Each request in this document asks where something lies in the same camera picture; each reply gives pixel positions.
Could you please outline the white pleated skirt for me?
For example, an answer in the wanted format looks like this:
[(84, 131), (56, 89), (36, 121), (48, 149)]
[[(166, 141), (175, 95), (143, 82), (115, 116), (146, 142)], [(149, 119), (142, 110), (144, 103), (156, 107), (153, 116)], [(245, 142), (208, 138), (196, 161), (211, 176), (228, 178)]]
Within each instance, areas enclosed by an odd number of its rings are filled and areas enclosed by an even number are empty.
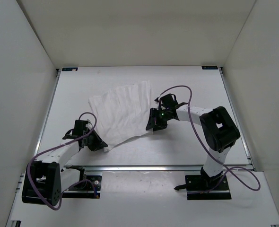
[(97, 117), (96, 132), (107, 144), (104, 152), (132, 138), (150, 135), (148, 124), (151, 85), (149, 81), (117, 87), (88, 100), (91, 112)]

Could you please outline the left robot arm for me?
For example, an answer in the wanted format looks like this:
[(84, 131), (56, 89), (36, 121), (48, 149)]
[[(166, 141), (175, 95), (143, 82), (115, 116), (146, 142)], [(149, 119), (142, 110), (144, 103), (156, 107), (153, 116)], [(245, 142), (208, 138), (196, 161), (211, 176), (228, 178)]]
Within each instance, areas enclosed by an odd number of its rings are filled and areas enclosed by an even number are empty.
[(86, 190), (94, 199), (99, 197), (94, 180), (85, 175), (82, 166), (69, 164), (69, 160), (82, 149), (97, 151), (108, 145), (94, 130), (89, 120), (76, 120), (68, 130), (62, 144), (36, 156), (26, 168), (21, 199), (23, 203), (47, 205), (58, 210), (65, 191)]

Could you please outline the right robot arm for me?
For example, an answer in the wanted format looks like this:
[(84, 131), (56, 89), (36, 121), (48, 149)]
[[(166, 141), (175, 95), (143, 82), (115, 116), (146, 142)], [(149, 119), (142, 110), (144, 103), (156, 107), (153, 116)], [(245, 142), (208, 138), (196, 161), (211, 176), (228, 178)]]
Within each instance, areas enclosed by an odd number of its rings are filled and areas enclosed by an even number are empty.
[(240, 138), (240, 132), (225, 107), (214, 109), (178, 103), (176, 95), (168, 94), (158, 100), (158, 107), (151, 108), (146, 130), (159, 131), (167, 128), (169, 120), (190, 122), (201, 126), (208, 145), (208, 157), (201, 168), (200, 184), (212, 189), (222, 176), (227, 154)]

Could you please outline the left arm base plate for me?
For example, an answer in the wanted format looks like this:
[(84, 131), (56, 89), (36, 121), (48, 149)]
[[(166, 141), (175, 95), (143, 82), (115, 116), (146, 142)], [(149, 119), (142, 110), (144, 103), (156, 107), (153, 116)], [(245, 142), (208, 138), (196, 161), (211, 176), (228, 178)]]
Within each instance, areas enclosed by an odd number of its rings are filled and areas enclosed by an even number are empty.
[(99, 199), (100, 191), (102, 186), (102, 176), (101, 175), (87, 175), (87, 179), (91, 183), (81, 183), (71, 189), (68, 189), (63, 194), (63, 198), (73, 198), (73, 199)]

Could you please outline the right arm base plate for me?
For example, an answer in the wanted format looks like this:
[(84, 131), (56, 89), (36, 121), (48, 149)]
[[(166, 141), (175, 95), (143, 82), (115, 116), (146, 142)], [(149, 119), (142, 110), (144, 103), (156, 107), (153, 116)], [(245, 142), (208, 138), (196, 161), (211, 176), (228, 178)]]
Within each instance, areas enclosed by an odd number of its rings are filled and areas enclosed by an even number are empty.
[(222, 181), (220, 178), (208, 182), (202, 175), (186, 175), (185, 184), (178, 185), (174, 189), (176, 191), (185, 189), (189, 201), (231, 200), (227, 177), (225, 176)]

